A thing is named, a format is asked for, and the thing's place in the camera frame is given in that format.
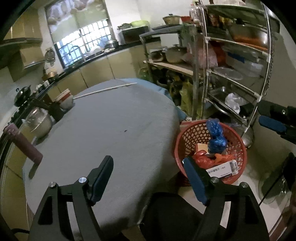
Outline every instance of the wall shelf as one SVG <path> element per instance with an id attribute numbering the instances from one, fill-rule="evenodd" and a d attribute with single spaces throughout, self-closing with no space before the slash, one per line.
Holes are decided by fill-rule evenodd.
<path id="1" fill-rule="evenodd" d="M 176 71 L 180 74 L 184 74 L 189 77 L 193 76 L 192 66 L 188 64 L 170 64 L 167 62 L 153 62 L 152 60 L 149 60 L 148 63 L 156 67 L 163 67 L 166 69 Z"/>

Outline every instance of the metal pot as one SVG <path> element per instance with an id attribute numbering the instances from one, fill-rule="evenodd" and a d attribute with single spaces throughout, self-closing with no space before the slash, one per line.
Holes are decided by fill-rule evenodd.
<path id="1" fill-rule="evenodd" d="M 113 48 L 118 48 L 119 47 L 119 43 L 117 40 L 110 40 L 106 43 L 104 49 L 113 49 Z"/>
<path id="2" fill-rule="evenodd" d="M 158 49 L 151 49 L 149 54 L 149 59 L 151 59 L 153 62 L 162 62 L 165 60 L 165 53 L 163 53 L 163 50 L 166 47 L 158 48 Z"/>
<path id="3" fill-rule="evenodd" d="M 15 96 L 15 106 L 20 107 L 22 104 L 25 103 L 25 101 L 30 97 L 31 95 L 31 85 L 28 87 L 24 87 L 21 90 L 19 88 L 16 89 L 17 95 Z"/>
<path id="4" fill-rule="evenodd" d="M 228 27 L 228 31 L 236 42 L 267 48 L 267 32 L 262 28 L 247 24 L 241 25 L 234 23 Z"/>
<path id="5" fill-rule="evenodd" d="M 163 17 L 163 20 L 165 22 L 166 25 L 170 25 L 170 24 L 180 24 L 180 16 L 177 15 L 173 15 L 172 13 L 169 14 L 166 17 Z"/>
<path id="6" fill-rule="evenodd" d="M 183 62 L 182 57 L 187 53 L 187 48 L 175 44 L 174 47 L 166 48 L 163 52 L 169 63 L 177 64 Z"/>

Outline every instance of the bowl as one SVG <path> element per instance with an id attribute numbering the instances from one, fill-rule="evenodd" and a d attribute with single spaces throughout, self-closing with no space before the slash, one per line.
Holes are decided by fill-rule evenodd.
<path id="1" fill-rule="evenodd" d="M 190 16 L 181 16 L 182 23 L 193 23 Z"/>
<path id="2" fill-rule="evenodd" d="M 59 94 L 55 102 L 58 102 L 60 107 L 64 110 L 69 110 L 73 107 L 73 95 L 69 89 L 64 90 L 61 94 Z"/>
<path id="3" fill-rule="evenodd" d="M 64 110 L 69 110 L 73 107 L 73 103 L 73 95 L 69 95 L 59 106 Z"/>
<path id="4" fill-rule="evenodd" d="M 42 138 L 47 135 L 52 128 L 52 120 L 50 115 L 46 115 L 42 122 L 31 131 L 37 138 Z"/>

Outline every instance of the white plastic bag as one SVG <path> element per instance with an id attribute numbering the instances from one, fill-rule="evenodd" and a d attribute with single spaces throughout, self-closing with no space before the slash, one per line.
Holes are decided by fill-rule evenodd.
<path id="1" fill-rule="evenodd" d="M 240 105 L 245 105 L 248 102 L 240 97 L 236 93 L 230 93 L 226 98 L 225 98 L 225 104 L 229 106 L 231 109 L 233 109 L 237 114 L 240 112 Z"/>

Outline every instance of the gray tablecloth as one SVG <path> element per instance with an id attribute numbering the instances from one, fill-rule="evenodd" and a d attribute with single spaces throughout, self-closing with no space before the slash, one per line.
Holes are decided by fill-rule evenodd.
<path id="1" fill-rule="evenodd" d="M 78 95 L 122 84 L 109 80 Z M 110 155 L 114 170 L 94 214 L 107 235 L 137 224 L 156 185 L 178 172 L 172 155 L 178 131 L 174 103 L 139 84 L 75 100 L 37 145 L 44 156 L 38 168 L 29 159 L 24 164 L 29 207 L 36 212 L 49 182 L 72 184 Z M 78 233 L 72 204 L 68 209 L 72 230 Z"/>

